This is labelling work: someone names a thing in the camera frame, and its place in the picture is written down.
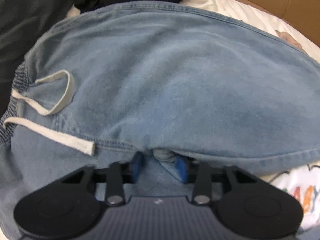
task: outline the white drawstring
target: white drawstring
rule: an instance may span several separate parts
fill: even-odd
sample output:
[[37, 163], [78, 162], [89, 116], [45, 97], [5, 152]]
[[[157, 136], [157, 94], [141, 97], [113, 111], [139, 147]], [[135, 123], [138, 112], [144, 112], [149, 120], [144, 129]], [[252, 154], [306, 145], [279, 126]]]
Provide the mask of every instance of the white drawstring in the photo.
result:
[[56, 105], [50, 110], [41, 106], [37, 101], [31, 98], [24, 97], [23, 95], [19, 94], [19, 92], [16, 90], [12, 90], [12, 96], [14, 98], [22, 99], [23, 101], [25, 101], [28, 105], [34, 108], [40, 115], [46, 116], [50, 114], [56, 114], [59, 111], [61, 111], [66, 105], [68, 105], [72, 100], [73, 94], [75, 92], [75, 81], [73, 76], [66, 70], [60, 70], [50, 76], [36, 80], [36, 84], [49, 83], [62, 78], [64, 75], [67, 75], [68, 77], [66, 90], [62, 95], [61, 99], [58, 101], [58, 103], [56, 103]]
[[49, 128], [46, 128], [44, 126], [31, 122], [28, 119], [21, 118], [21, 117], [8, 117], [6, 120], [4, 120], [4, 124], [3, 124], [4, 128], [6, 127], [7, 123], [15, 123], [15, 124], [25, 126], [29, 128], [31, 131], [41, 134], [42, 136], [47, 137], [52, 141], [61, 143], [65, 146], [71, 147], [85, 154], [93, 155], [94, 153], [94, 142], [83, 140], [66, 133], [51, 130]]
[[[59, 111], [61, 111], [65, 106], [67, 106], [72, 100], [75, 84], [73, 76], [67, 70], [60, 70], [50, 76], [36, 80], [36, 84], [53, 82], [59, 78], [62, 78], [64, 75], [67, 75], [68, 77], [66, 90], [59, 102], [50, 110], [41, 106], [37, 101], [22, 96], [16, 90], [12, 90], [12, 96], [14, 98], [25, 101], [28, 105], [34, 108], [40, 115], [46, 116], [50, 114], [56, 114]], [[85, 154], [93, 155], [94, 153], [94, 142], [92, 141], [83, 140], [73, 135], [51, 130], [22, 117], [8, 117], [6, 120], [4, 120], [4, 128], [6, 128], [7, 123], [15, 123], [25, 126], [30, 130], [38, 134], [41, 134], [42, 136], [45, 136], [52, 141], [71, 147]]]

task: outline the metal screw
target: metal screw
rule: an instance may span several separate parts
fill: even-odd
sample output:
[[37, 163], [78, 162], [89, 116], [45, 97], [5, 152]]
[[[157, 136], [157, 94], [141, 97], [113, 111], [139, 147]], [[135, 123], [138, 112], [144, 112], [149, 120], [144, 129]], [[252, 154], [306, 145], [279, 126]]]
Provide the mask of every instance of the metal screw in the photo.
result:
[[113, 195], [107, 198], [107, 201], [111, 204], [111, 205], [117, 205], [119, 203], [121, 203], [123, 201], [123, 198], [118, 196], [118, 195]]
[[198, 195], [193, 199], [199, 205], [205, 205], [210, 202], [210, 198], [205, 195]]

